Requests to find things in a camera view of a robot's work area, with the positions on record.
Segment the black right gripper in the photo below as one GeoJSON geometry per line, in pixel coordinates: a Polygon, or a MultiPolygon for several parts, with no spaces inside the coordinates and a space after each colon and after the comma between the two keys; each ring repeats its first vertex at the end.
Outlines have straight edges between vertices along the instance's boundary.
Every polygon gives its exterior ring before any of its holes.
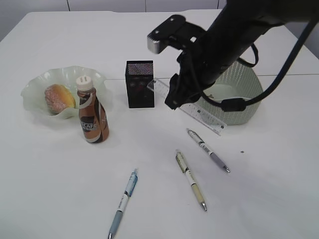
{"type": "Polygon", "coordinates": [[[223,104],[211,100],[204,90],[211,87],[224,72],[224,50],[219,47],[184,45],[177,61],[180,71],[170,79],[165,104],[175,110],[204,98],[211,105],[222,108],[223,104]]]}

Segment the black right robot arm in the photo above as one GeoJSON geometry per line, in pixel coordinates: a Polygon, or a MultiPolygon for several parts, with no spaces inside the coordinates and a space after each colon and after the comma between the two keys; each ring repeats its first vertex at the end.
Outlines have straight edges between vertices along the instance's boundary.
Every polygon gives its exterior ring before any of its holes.
{"type": "Polygon", "coordinates": [[[181,51],[177,58],[179,73],[169,83],[165,104],[171,109],[200,98],[225,112],[240,112],[255,104],[281,83],[302,45],[319,21],[319,3],[316,0],[229,0],[208,29],[187,22],[182,15],[172,15],[148,35],[148,48],[158,54],[171,46],[181,51]],[[204,90],[234,62],[252,67],[241,58],[243,52],[258,50],[255,41],[273,27],[289,22],[307,25],[288,55],[273,83],[260,95],[250,99],[234,98],[216,102],[204,90]]]}

